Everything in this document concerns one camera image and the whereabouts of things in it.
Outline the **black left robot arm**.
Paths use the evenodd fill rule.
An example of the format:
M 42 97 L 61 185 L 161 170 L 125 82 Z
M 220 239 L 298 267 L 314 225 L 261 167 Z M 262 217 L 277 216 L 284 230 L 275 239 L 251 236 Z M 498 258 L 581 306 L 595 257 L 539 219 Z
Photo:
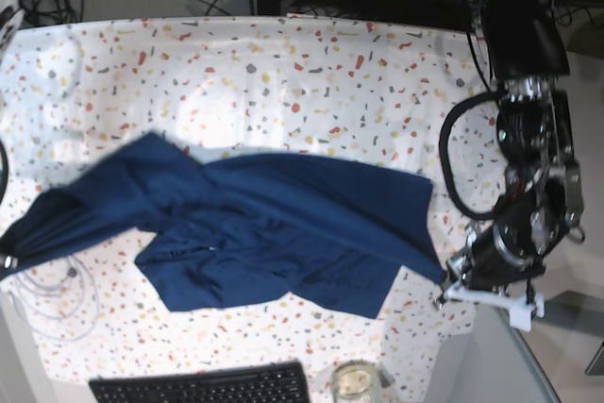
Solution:
M 545 272 L 545 257 L 563 240 L 583 243 L 584 210 L 568 97 L 557 80 L 569 72 L 550 11 L 555 0 L 464 0 L 473 29 L 486 41 L 485 90 L 458 103 L 440 132 L 439 157 L 453 205 L 486 224 L 447 260 L 443 299 L 504 294 Z M 493 102 L 497 143 L 507 160 L 505 192 L 487 211 L 469 208 L 454 182 L 449 139 L 470 109 Z

